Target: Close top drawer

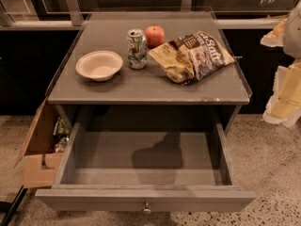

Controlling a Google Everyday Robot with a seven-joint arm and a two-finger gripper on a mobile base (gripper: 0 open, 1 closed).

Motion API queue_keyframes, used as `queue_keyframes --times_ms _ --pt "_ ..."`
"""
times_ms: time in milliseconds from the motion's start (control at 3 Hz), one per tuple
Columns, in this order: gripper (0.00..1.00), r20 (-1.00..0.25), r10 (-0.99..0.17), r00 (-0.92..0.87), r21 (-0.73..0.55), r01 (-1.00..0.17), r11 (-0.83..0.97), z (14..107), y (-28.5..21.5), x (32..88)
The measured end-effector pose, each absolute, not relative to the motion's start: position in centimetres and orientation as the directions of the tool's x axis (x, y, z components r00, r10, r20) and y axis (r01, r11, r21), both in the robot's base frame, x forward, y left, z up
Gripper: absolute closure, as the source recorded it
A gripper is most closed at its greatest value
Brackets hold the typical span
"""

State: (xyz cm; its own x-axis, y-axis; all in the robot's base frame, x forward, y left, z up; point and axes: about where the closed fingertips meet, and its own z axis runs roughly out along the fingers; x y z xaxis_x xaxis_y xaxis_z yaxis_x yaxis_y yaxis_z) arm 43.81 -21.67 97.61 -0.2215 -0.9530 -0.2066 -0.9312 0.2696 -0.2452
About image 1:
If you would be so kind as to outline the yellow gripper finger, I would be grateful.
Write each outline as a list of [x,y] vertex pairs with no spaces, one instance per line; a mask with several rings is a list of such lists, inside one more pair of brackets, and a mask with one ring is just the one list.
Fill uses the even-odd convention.
[[278,25],[274,27],[272,31],[267,33],[261,38],[261,45],[267,47],[282,47],[283,46],[283,35],[284,28],[287,20],[284,19]]
[[273,95],[263,119],[272,124],[292,127],[301,118],[301,60],[296,59],[288,68],[279,66],[275,74]]

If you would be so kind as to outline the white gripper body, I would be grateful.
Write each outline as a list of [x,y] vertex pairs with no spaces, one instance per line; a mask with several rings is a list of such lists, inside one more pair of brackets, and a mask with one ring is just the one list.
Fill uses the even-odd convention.
[[283,51],[291,57],[301,57],[301,2],[290,12],[285,24]]

